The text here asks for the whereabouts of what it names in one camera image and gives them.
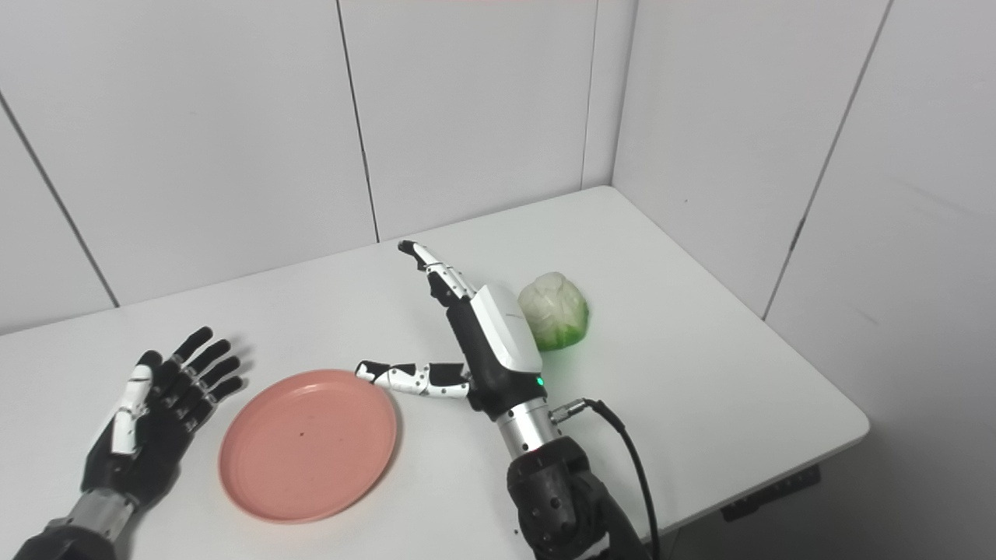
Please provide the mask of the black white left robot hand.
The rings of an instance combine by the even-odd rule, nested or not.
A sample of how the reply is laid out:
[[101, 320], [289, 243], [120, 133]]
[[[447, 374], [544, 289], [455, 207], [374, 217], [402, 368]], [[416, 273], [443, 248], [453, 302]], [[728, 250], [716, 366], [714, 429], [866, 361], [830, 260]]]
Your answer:
[[113, 492], [136, 509], [165, 496], [197, 430], [246, 385], [231, 341], [213, 335], [200, 327], [169, 355], [142, 354], [86, 455], [81, 493]]

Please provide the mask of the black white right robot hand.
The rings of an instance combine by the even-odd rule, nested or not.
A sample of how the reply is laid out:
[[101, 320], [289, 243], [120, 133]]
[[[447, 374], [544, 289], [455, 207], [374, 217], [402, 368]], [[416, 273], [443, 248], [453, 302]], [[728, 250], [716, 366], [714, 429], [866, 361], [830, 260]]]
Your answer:
[[399, 241], [398, 250], [426, 274], [464, 359], [422, 365], [364, 359], [356, 378], [412, 396], [465, 398], [491, 421], [512, 418], [529, 403], [544, 404], [543, 359], [516, 296], [498, 285], [474, 286], [419, 242]]

